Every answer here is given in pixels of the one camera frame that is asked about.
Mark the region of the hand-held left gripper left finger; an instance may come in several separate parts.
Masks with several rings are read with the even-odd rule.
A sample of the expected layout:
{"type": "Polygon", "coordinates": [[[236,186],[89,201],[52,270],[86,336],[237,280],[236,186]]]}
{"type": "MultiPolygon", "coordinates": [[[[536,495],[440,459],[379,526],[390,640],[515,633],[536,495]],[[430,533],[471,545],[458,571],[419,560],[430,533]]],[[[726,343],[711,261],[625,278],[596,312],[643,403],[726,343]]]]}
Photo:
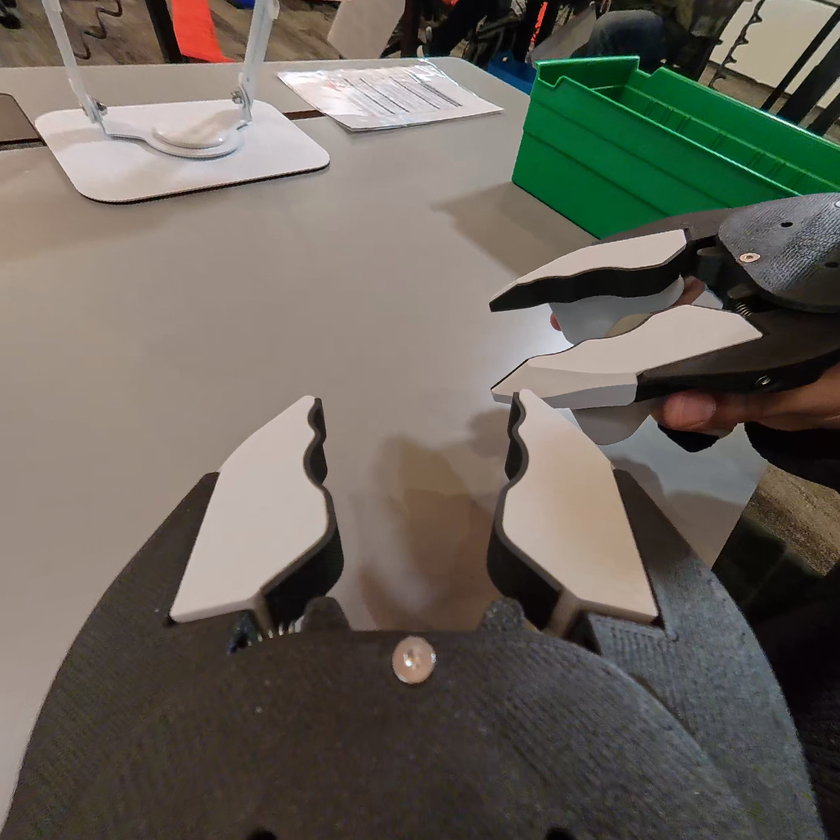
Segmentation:
{"type": "Polygon", "coordinates": [[[324,482],[322,401],[305,395],[250,435],[217,473],[171,606],[175,623],[250,613],[288,630],[343,572],[324,482]]]}

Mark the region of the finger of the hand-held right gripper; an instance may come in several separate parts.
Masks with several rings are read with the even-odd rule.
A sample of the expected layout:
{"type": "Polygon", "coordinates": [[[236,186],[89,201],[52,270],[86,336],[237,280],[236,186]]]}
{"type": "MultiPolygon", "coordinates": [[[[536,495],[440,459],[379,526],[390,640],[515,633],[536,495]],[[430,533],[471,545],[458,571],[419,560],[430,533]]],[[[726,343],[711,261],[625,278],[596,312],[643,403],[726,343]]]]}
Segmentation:
{"type": "Polygon", "coordinates": [[[682,228],[580,248],[515,280],[490,300],[489,308],[506,312],[654,296],[681,277],[688,248],[682,228]]]}
{"type": "Polygon", "coordinates": [[[642,373],[761,337],[736,312],[677,306],[617,336],[532,357],[490,392],[498,403],[511,403],[516,393],[530,391],[553,408],[625,406],[635,402],[642,373]]]}

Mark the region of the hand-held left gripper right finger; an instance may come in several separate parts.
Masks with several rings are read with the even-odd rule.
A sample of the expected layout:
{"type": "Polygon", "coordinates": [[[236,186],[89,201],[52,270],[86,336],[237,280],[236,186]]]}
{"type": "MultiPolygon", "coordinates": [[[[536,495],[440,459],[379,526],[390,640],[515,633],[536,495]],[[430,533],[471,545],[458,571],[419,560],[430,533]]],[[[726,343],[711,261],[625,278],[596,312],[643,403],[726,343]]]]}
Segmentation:
{"type": "Polygon", "coordinates": [[[511,400],[487,571],[531,627],[571,637],[584,615],[656,627],[659,608],[611,462],[532,391],[511,400]]]}

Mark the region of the person's right forearm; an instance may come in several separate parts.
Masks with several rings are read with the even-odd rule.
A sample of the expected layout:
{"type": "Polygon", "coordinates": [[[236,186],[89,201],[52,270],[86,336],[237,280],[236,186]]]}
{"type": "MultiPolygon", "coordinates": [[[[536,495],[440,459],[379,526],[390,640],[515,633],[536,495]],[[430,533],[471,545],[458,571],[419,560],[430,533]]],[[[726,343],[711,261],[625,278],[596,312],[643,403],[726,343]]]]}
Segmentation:
{"type": "Polygon", "coordinates": [[[839,491],[839,431],[807,429],[784,431],[759,423],[746,423],[753,449],[783,472],[839,491]]]}

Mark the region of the person's right hand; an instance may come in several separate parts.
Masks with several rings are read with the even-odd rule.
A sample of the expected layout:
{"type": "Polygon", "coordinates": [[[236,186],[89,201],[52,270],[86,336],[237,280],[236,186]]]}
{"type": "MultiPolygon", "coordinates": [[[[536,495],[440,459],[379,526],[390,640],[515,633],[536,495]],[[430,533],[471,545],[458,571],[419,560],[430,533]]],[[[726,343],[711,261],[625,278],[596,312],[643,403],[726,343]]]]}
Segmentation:
{"type": "Polygon", "coordinates": [[[839,428],[839,366],[809,385],[779,393],[667,396],[651,412],[658,425],[677,432],[722,437],[742,424],[783,432],[839,428]]]}

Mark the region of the green plastic bin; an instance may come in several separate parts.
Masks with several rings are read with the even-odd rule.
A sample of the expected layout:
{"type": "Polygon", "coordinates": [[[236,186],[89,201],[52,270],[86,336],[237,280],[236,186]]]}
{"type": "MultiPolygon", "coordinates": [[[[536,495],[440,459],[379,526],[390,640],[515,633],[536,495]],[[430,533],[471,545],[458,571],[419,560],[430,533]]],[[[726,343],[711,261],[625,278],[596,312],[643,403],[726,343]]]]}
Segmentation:
{"type": "Polygon", "coordinates": [[[837,143],[631,56],[540,62],[511,176],[596,238],[838,178],[837,143]]]}

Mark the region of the blue plastic bin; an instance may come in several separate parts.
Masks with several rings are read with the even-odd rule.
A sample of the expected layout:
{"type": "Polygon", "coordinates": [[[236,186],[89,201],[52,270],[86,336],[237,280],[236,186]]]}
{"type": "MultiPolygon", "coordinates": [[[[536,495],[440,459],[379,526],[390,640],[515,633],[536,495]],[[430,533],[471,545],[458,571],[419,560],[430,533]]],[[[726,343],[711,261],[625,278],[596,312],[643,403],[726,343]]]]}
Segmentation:
{"type": "Polygon", "coordinates": [[[528,96],[537,77],[535,66],[516,60],[510,51],[495,54],[487,63],[486,72],[528,96]]]}

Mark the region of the person's black sweater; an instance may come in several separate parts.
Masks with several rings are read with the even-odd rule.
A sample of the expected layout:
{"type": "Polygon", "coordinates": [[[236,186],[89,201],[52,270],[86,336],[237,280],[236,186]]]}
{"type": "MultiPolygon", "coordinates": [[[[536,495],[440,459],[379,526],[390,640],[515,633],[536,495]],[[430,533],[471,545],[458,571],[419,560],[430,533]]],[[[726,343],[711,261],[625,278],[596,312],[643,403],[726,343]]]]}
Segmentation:
{"type": "Polygon", "coordinates": [[[839,838],[838,564],[819,574],[739,520],[712,567],[766,654],[791,712],[828,838],[839,838]]]}

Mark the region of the paper sheet in clear sleeve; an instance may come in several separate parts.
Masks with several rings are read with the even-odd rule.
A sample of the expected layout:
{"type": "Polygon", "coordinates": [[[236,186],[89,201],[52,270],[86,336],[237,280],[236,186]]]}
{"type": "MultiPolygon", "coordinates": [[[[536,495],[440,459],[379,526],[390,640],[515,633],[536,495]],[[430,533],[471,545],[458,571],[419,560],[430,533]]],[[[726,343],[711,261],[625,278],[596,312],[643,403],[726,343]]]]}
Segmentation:
{"type": "Polygon", "coordinates": [[[301,99],[354,133],[394,130],[503,112],[434,64],[387,60],[370,68],[285,70],[280,81],[301,99]]]}

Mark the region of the pale grey board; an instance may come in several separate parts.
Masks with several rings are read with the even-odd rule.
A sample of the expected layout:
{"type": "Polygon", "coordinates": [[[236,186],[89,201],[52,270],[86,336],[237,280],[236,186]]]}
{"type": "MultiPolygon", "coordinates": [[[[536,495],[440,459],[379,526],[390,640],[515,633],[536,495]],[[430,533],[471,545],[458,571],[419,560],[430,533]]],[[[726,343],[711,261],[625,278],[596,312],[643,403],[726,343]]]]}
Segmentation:
{"type": "Polygon", "coordinates": [[[404,7],[404,1],[342,1],[327,41],[343,59],[379,59],[404,7]]]}

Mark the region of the white flat mat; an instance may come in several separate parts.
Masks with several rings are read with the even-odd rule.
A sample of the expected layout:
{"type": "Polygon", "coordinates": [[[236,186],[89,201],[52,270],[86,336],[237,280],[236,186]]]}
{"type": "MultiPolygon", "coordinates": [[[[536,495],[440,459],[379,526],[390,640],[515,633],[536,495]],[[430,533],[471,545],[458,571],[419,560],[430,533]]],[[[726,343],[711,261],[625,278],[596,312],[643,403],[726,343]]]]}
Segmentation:
{"type": "MultiPolygon", "coordinates": [[[[110,107],[118,121],[152,129],[174,116],[208,106],[232,109],[229,100],[177,101],[110,107]]],[[[256,101],[252,123],[240,131],[239,148],[219,159],[184,159],[163,154],[136,140],[112,140],[91,124],[80,108],[47,112],[35,128],[82,196],[99,203],[138,203],[287,175],[323,170],[329,154],[275,107],[256,101]]]]}

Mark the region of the white metal stand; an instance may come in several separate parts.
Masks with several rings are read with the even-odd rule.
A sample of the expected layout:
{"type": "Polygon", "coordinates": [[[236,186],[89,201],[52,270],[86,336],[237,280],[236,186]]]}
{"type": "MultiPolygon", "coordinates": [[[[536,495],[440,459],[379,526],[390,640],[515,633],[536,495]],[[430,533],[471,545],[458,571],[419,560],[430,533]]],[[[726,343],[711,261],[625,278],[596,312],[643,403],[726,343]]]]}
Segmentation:
{"type": "Polygon", "coordinates": [[[174,116],[145,129],[138,123],[118,121],[109,116],[107,107],[91,98],[85,89],[62,18],[60,2],[43,2],[49,26],[55,37],[70,89],[75,94],[81,110],[91,124],[112,140],[136,140],[152,149],[184,159],[213,160],[235,152],[242,141],[240,131],[253,121],[256,87],[274,21],[280,11],[277,1],[258,1],[252,13],[245,52],[245,63],[238,76],[238,85],[232,102],[239,108],[238,116],[228,108],[208,106],[190,115],[185,104],[175,105],[174,116]]]}

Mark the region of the orange panel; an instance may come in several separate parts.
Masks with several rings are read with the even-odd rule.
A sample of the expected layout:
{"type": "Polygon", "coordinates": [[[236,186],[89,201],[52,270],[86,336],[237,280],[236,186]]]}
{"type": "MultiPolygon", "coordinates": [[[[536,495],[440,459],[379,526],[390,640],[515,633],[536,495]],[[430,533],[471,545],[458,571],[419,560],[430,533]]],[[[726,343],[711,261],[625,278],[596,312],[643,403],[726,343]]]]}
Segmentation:
{"type": "Polygon", "coordinates": [[[175,39],[182,55],[190,61],[230,64],[223,53],[208,1],[171,1],[175,39]]]}

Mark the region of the black metal leg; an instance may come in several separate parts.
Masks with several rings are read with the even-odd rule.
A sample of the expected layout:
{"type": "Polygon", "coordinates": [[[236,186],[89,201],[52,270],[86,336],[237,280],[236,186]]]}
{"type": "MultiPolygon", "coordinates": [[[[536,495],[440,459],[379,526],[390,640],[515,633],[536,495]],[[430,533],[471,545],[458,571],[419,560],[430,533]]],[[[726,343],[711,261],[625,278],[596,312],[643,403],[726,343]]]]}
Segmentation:
{"type": "Polygon", "coordinates": [[[166,1],[144,1],[143,3],[164,62],[168,64],[183,63],[184,56],[177,42],[169,4],[166,1]]]}

